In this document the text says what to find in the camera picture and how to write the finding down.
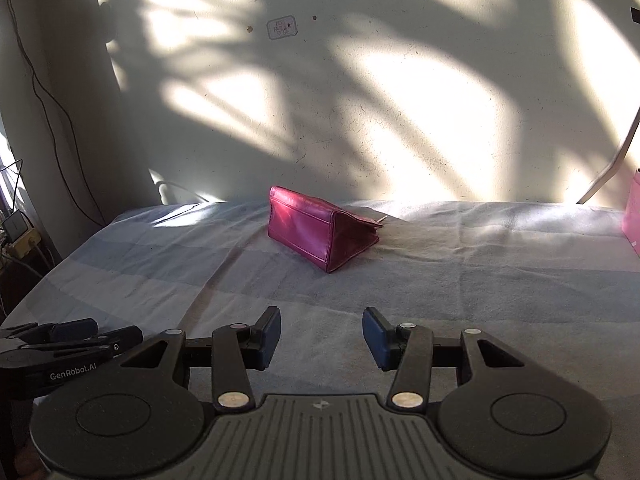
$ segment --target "metal bolt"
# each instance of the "metal bolt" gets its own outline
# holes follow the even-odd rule
[[[413,392],[400,392],[391,397],[391,402],[399,408],[417,408],[424,402],[424,399],[421,395]]]
[[[242,392],[227,392],[218,397],[218,404],[225,408],[242,408],[249,403],[249,397]]]

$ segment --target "bed sheet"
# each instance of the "bed sheet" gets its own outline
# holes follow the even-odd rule
[[[190,337],[282,311],[271,367],[251,372],[255,393],[384,394],[361,315],[437,335],[485,330],[594,393],[613,418],[599,475],[640,474],[640,259],[622,213],[581,205],[357,202],[387,214],[380,242],[333,274],[268,238],[268,204],[160,206],[117,218],[83,244],[11,313],[5,326],[93,317],[145,336]],[[190,389],[209,397],[207,370]],[[431,399],[455,387],[433,376]]]

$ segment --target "sticker on wall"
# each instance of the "sticker on wall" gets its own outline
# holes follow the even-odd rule
[[[284,16],[267,23],[267,31],[270,40],[279,40],[287,36],[295,36],[298,33],[296,19],[293,16]]]

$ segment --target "yellow power strip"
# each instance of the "yellow power strip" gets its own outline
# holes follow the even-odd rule
[[[9,256],[13,256],[14,258],[21,260],[29,253],[29,251],[39,244],[41,240],[42,238],[40,238],[38,230],[31,227],[14,243],[8,244],[4,250]]]

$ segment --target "pink object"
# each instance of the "pink object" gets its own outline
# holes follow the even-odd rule
[[[333,272],[380,240],[380,222],[321,198],[273,186],[269,200],[269,236],[324,272]]]
[[[631,181],[629,200],[626,202],[625,216],[622,219],[622,232],[640,256],[640,170],[636,170]]]

